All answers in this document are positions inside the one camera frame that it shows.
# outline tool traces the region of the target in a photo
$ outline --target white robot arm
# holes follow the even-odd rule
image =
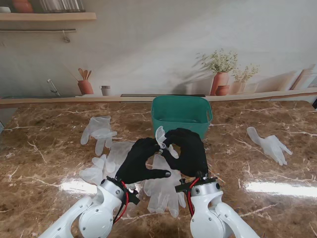
[[[97,186],[97,194],[93,199],[80,199],[40,238],[72,238],[71,225],[78,216],[79,229],[84,238],[106,238],[112,229],[113,210],[123,200],[123,189],[110,180],[103,180],[102,184]]]
[[[176,191],[185,191],[178,188],[183,185],[177,186]],[[195,207],[190,223],[194,238],[210,238],[211,234],[213,238],[228,238],[232,233],[237,238],[259,238],[229,205],[221,201],[223,192],[215,178],[197,183],[190,192]],[[93,199],[80,199],[40,238],[73,238],[71,225],[78,216],[79,229],[84,238],[106,238],[112,229],[113,210],[124,202],[124,193],[113,179],[104,180],[97,186],[97,194]]]
[[[194,238],[227,238],[232,233],[236,238],[260,238],[229,205],[221,201],[223,191],[214,178],[198,183],[190,192],[195,207],[190,223]]]

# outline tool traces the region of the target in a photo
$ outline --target black glove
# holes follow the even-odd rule
[[[170,144],[176,144],[181,149],[178,159],[175,159],[167,149],[163,150],[162,155],[171,169],[179,170],[182,174],[190,177],[195,177],[198,171],[208,174],[204,144],[197,133],[178,128],[170,130],[165,137],[167,139],[164,144],[167,147]]]
[[[159,151],[159,145],[155,139],[139,139],[132,146],[127,158],[116,173],[116,178],[130,184],[146,179],[170,177],[171,173],[168,170],[149,170],[146,168],[145,162],[157,151]]]

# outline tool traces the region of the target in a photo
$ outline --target red cable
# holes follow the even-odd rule
[[[199,181],[199,179],[200,178],[196,178],[192,182],[192,184],[189,186],[189,189],[191,189],[195,185],[195,183],[197,183]],[[192,201],[191,201],[190,197],[191,197],[190,196],[190,191],[188,191],[188,206],[189,206],[189,211],[190,211],[191,215],[193,216],[194,215],[194,209],[193,209],[193,204],[192,204]]]
[[[129,194],[128,194],[128,192],[126,192],[125,195],[126,195],[126,197],[127,197],[126,203],[125,203],[125,207],[124,207],[124,209],[123,209],[123,212],[122,212],[121,215],[119,216],[119,218],[118,218],[117,220],[115,220],[114,223],[116,223],[117,221],[119,221],[119,219],[123,216],[123,214],[124,214],[125,211],[127,210],[128,203],[129,203]]]

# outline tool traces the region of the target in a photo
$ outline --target green bin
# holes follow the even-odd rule
[[[211,120],[210,103],[200,97],[159,96],[152,103],[154,133],[162,125],[165,132],[185,128],[203,139]]]

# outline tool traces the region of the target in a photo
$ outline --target shelf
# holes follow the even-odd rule
[[[89,21],[96,20],[94,12],[77,13],[0,13],[0,21]]]

